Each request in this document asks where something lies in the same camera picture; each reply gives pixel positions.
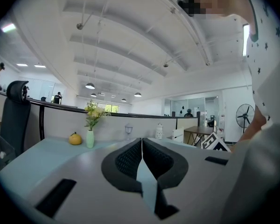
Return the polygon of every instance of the desk partition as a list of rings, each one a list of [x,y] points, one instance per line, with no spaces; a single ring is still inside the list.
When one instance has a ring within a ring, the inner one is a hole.
[[[0,117],[2,117],[6,94],[0,91]],[[31,111],[26,129],[24,150],[48,137],[68,138],[74,132],[85,139],[87,128],[86,114],[82,109],[66,105],[57,105],[49,102],[28,99],[31,102]],[[111,116],[102,118],[94,127],[94,136],[97,141],[125,140],[127,134],[125,125],[133,126],[129,138],[154,137],[159,123],[163,125],[163,137],[170,137],[172,131],[179,128],[198,126],[198,118],[165,117],[137,114],[111,113]]]

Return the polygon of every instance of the white shirt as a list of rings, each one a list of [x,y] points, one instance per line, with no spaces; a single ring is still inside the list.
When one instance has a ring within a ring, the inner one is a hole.
[[[250,0],[256,34],[248,38],[247,62],[255,104],[267,125],[280,124],[280,21],[265,0]]]

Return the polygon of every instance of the white bottle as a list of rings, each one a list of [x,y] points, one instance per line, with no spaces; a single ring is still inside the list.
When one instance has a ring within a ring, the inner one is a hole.
[[[163,125],[161,123],[158,124],[157,129],[155,131],[155,138],[157,140],[161,140],[163,137]]]

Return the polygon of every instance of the vase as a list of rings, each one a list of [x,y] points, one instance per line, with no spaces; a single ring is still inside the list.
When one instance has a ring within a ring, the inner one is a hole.
[[[93,130],[88,130],[86,135],[86,146],[88,148],[93,148],[94,145],[94,133]]]

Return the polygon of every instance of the standing fan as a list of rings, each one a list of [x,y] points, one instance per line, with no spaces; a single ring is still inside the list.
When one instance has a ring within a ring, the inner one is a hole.
[[[237,110],[237,123],[243,128],[243,133],[245,128],[247,128],[254,117],[254,109],[251,105],[244,104],[241,105]]]

